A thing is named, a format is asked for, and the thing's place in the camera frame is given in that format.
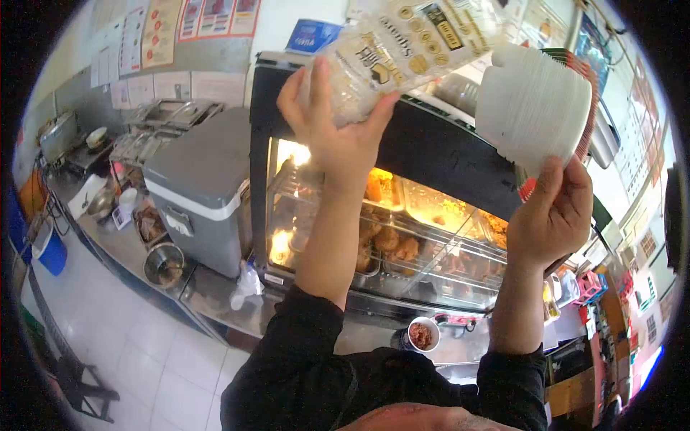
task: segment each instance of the stainless steel bowl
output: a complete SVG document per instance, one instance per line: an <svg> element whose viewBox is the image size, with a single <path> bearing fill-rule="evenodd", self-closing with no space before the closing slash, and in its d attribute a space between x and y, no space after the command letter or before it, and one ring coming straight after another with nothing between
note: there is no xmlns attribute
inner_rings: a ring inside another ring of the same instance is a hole
<svg viewBox="0 0 690 431"><path fill-rule="evenodd" d="M86 214L89 214L95 221L105 220L115 208L115 191L111 187L100 189L91 199Z"/></svg>
<svg viewBox="0 0 690 431"><path fill-rule="evenodd" d="M184 254L173 243L160 243L149 250L144 261L144 276L149 283L167 289L182 276Z"/></svg>

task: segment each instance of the glass display case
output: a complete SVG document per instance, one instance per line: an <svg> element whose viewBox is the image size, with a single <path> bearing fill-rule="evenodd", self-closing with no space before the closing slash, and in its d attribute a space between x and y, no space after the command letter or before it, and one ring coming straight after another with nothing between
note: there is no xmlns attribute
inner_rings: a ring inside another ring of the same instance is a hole
<svg viewBox="0 0 690 431"><path fill-rule="evenodd" d="M322 174L305 146L271 139L267 273L291 277L317 214ZM506 267L507 222L374 168L362 197L352 289L459 312L493 308Z"/></svg>

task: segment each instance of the cooler box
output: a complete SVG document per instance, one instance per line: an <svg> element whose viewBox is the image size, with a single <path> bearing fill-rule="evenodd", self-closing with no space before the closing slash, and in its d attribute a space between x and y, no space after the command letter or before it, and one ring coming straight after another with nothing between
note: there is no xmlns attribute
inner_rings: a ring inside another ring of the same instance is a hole
<svg viewBox="0 0 690 431"><path fill-rule="evenodd" d="M170 238L190 257L230 278L242 258L237 211L249 178L249 111L233 108L160 148L144 181Z"/></svg>

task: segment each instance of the pink basket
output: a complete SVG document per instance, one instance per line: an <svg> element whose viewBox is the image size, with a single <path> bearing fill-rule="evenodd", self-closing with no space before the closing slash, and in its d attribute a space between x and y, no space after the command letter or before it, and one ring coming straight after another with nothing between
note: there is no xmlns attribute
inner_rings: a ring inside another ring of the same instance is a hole
<svg viewBox="0 0 690 431"><path fill-rule="evenodd" d="M592 271L587 271L578 279L578 286L580 287L580 298L573 301L578 305L586 304L589 299L594 297L602 289L599 277Z"/></svg>

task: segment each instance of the person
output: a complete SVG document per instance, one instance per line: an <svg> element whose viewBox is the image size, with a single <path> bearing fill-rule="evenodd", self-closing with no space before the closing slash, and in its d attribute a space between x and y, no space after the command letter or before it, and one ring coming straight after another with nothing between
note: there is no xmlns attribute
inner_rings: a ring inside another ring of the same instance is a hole
<svg viewBox="0 0 690 431"><path fill-rule="evenodd" d="M366 122L333 125L328 64L315 60L309 107L288 78L278 106L325 173L321 205L264 338L221 398L224 430L545 430L544 270L587 240L593 195L573 159L549 158L508 227L508 265L491 316L477 385L453 385L424 355L378 348L337 356L357 258L359 211L397 94Z"/></svg>

